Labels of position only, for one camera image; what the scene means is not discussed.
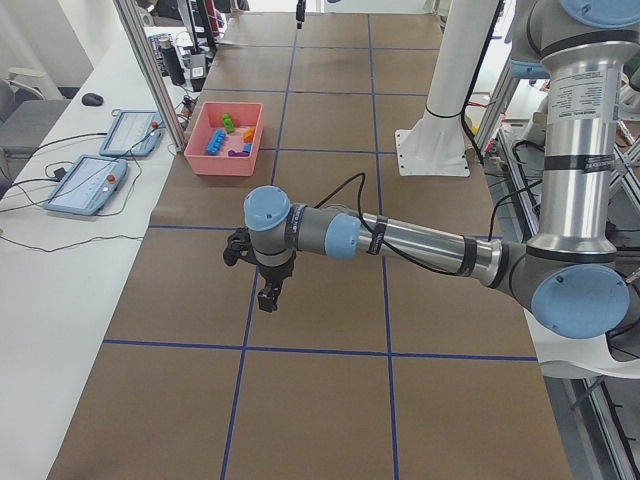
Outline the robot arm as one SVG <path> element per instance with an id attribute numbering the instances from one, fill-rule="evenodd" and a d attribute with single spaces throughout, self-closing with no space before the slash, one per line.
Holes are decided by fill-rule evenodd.
<path id="1" fill-rule="evenodd" d="M 471 196 L 457 181 L 430 180 L 416 205 L 432 227 L 360 209 L 290 201 L 275 186 L 251 191 L 245 224 L 225 260 L 256 265 L 260 309 L 277 307 L 298 252 L 350 259 L 394 255 L 427 271 L 471 277 L 501 291 L 549 331 L 604 335 L 629 314 L 631 287 L 605 234 L 623 65 L 639 50 L 635 1 L 521 1 L 513 50 L 550 77 L 537 232 L 523 243 L 480 239 Z"/>

